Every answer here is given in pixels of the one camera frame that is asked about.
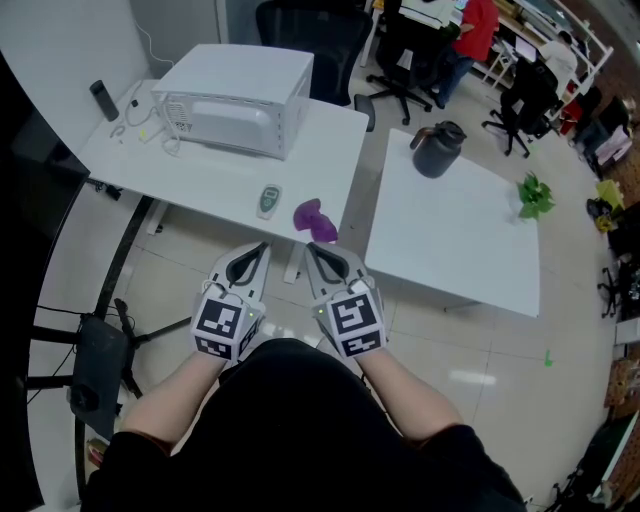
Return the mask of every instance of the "person in red shirt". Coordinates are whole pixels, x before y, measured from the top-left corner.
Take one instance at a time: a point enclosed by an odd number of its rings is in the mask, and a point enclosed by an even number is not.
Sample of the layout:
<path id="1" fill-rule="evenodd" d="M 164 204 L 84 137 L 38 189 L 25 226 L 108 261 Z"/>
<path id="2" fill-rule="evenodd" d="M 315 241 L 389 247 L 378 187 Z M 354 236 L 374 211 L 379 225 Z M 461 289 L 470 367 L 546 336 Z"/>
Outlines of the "person in red shirt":
<path id="1" fill-rule="evenodd" d="M 443 109 L 462 77 L 475 61 L 484 62 L 489 56 L 493 33 L 500 27 L 498 8 L 493 0 L 469 0 L 462 13 L 460 37 L 453 43 L 446 57 L 446 73 L 440 75 L 433 86 L 438 93 L 430 93 L 438 108 Z"/>

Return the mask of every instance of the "black cable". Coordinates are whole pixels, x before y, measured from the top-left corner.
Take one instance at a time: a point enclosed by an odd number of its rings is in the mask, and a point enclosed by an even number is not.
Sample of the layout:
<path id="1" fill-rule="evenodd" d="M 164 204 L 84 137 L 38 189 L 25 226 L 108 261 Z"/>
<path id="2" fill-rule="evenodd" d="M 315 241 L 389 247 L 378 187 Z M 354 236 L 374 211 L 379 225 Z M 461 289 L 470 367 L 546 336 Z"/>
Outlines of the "black cable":
<path id="1" fill-rule="evenodd" d="M 74 347 L 75 347 L 75 345 L 71 346 L 71 348 L 69 349 L 69 352 L 67 352 L 67 355 L 64 356 L 64 359 L 60 363 L 60 366 L 58 366 L 56 368 L 56 371 L 53 372 L 53 375 L 51 375 L 52 377 L 55 377 L 56 374 L 60 371 L 60 368 L 62 368 L 62 365 L 67 362 L 67 359 L 69 359 L 69 356 L 71 355 L 71 352 L 73 352 Z M 29 398 L 29 400 L 27 400 L 27 405 L 29 405 L 31 402 L 33 402 L 33 399 L 40 394 L 40 391 L 42 391 L 42 390 L 39 389 L 38 391 L 36 391 L 35 395 L 33 395 L 31 398 Z"/>
<path id="2" fill-rule="evenodd" d="M 50 308 L 48 306 L 41 306 L 40 304 L 38 304 L 36 307 L 40 308 L 40 309 L 46 309 L 47 311 L 55 311 L 57 313 L 69 313 L 70 315 L 80 315 L 80 316 L 82 316 L 82 315 L 86 315 L 87 314 L 87 313 L 79 313 L 78 311 L 70 311 L 68 309 Z"/>

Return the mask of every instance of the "white table top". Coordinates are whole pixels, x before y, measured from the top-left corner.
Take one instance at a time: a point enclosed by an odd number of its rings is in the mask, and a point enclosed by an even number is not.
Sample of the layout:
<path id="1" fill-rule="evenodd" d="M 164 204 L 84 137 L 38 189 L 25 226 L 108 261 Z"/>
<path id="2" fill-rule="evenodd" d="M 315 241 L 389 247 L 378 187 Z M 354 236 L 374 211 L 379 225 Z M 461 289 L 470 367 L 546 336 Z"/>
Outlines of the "white table top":
<path id="1" fill-rule="evenodd" d="M 538 226 L 517 219 L 515 184 L 463 158 L 437 179 L 391 130 L 367 248 L 373 270 L 537 317 Z"/>
<path id="2" fill-rule="evenodd" d="M 131 122 L 149 112 L 153 105 L 149 91 L 155 83 L 147 80 L 138 91 L 139 105 L 130 109 Z M 121 116 L 132 92 L 133 87 L 118 102 Z M 285 161 L 186 141 L 178 157 L 172 157 L 161 147 L 164 134 L 148 144 L 139 140 L 141 130 L 151 136 L 161 126 L 157 115 L 113 138 L 110 134 L 118 121 L 104 120 L 78 157 L 93 179 L 307 243 L 310 232 L 296 231 L 294 210 L 317 197 L 322 213 L 340 227 L 368 122 L 360 112 L 310 101 Z M 282 197 L 273 217 L 262 220 L 256 216 L 258 199 L 269 184 L 281 186 Z"/>

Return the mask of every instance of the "white cable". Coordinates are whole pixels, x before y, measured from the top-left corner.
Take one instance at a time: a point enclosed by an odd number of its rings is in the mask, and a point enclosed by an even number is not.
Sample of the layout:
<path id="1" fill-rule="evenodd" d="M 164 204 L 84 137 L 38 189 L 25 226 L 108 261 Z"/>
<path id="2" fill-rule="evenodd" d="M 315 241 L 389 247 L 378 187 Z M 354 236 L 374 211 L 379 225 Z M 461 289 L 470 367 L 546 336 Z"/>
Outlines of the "white cable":
<path id="1" fill-rule="evenodd" d="M 135 17 L 133 18 L 133 22 L 136 24 L 136 27 L 138 27 L 138 30 L 140 32 L 142 32 L 145 36 L 147 36 L 149 38 L 149 55 L 151 55 L 151 57 L 153 57 L 155 60 L 157 60 L 158 62 L 168 62 L 169 64 L 171 64 L 171 67 L 175 66 L 176 63 L 173 62 L 172 60 L 169 59 L 161 59 L 160 57 L 156 57 L 153 54 L 153 49 L 151 48 L 151 35 L 149 34 L 149 32 L 147 32 L 145 29 L 143 29 L 139 24 L 138 24 L 138 20 L 135 19 Z"/>
<path id="2" fill-rule="evenodd" d="M 151 107 L 151 109 L 149 110 L 149 113 L 147 114 L 147 116 L 142 121 L 140 121 L 138 123 L 132 123 L 131 120 L 129 119 L 129 109 L 131 108 L 131 103 L 135 99 L 136 93 L 138 92 L 140 87 L 142 87 L 142 83 L 143 82 L 144 82 L 144 79 L 140 79 L 140 81 L 138 82 L 138 85 L 133 90 L 133 93 L 131 93 L 131 98 L 129 98 L 129 103 L 127 103 L 127 106 L 124 108 L 124 120 L 127 122 L 127 124 L 131 128 L 136 128 L 137 126 L 143 125 L 144 123 L 146 123 L 151 118 L 151 116 L 153 115 L 154 110 L 157 111 L 156 107 Z"/>
<path id="3" fill-rule="evenodd" d="M 154 55 L 153 53 L 153 43 L 151 40 L 151 34 L 149 34 L 149 32 L 147 32 L 145 29 L 143 29 L 140 24 L 138 23 L 138 20 L 135 19 L 135 17 L 133 18 L 133 22 L 136 24 L 136 27 L 138 27 L 138 30 L 140 32 L 142 32 L 145 36 L 147 36 L 147 38 L 149 39 L 149 55 L 151 55 L 151 57 L 155 60 L 157 60 L 158 62 L 167 62 L 169 64 L 171 64 L 171 67 L 173 68 L 176 63 L 173 62 L 170 59 L 161 59 L 160 57 L 157 57 L 156 55 Z M 136 127 L 136 126 L 140 126 L 141 124 L 146 123 L 149 118 L 151 117 L 151 115 L 153 114 L 153 111 L 155 110 L 156 112 L 158 112 L 158 109 L 156 107 L 152 107 L 151 110 L 149 110 L 149 113 L 147 114 L 147 117 L 144 118 L 143 121 L 137 123 L 137 124 L 133 124 L 129 121 L 129 106 L 131 105 L 131 102 L 133 101 L 136 93 L 138 92 L 138 89 L 140 89 L 140 87 L 142 86 L 142 80 L 140 80 L 140 83 L 138 83 L 138 85 L 136 86 L 136 88 L 133 91 L 133 94 L 131 95 L 131 100 L 129 101 L 129 103 L 127 104 L 127 107 L 124 110 L 124 117 L 125 117 L 125 121 L 127 122 L 127 124 L 129 126 L 132 127 Z M 173 136 L 175 137 L 176 141 L 175 144 L 172 148 L 168 148 L 167 147 L 167 142 L 169 142 L 171 140 L 171 136 L 169 136 L 167 139 L 163 140 L 161 145 L 162 145 L 162 149 L 164 149 L 164 151 L 168 154 L 171 155 L 173 157 L 178 157 L 178 151 L 180 150 L 180 135 L 178 134 L 178 131 L 176 130 L 175 126 L 173 125 L 173 123 L 171 122 L 171 120 L 169 119 L 169 112 L 167 111 L 167 101 L 169 100 L 169 95 L 165 96 L 165 98 L 161 101 L 161 105 L 162 105 L 162 114 L 164 114 L 165 120 L 167 122 L 167 124 L 169 125 L 169 128 L 171 129 L 171 132 L 173 133 Z"/>

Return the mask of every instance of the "yellow object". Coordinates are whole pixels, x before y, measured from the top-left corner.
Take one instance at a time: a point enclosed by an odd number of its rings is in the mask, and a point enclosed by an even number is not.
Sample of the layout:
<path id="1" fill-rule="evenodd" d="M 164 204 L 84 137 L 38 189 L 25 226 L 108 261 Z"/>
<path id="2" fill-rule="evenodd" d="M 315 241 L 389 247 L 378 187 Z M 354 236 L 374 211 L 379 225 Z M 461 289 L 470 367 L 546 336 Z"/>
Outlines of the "yellow object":
<path id="1" fill-rule="evenodd" d="M 613 224 L 611 223 L 611 219 L 609 218 L 609 216 L 602 215 L 601 217 L 598 217 L 596 219 L 596 228 L 598 228 L 598 231 L 600 231 L 600 233 L 607 233 L 611 231 L 611 228 L 613 228 Z"/>
<path id="2" fill-rule="evenodd" d="M 596 185 L 598 196 L 611 205 L 611 215 L 615 216 L 619 211 L 624 210 L 622 194 L 613 180 L 604 180 Z"/>

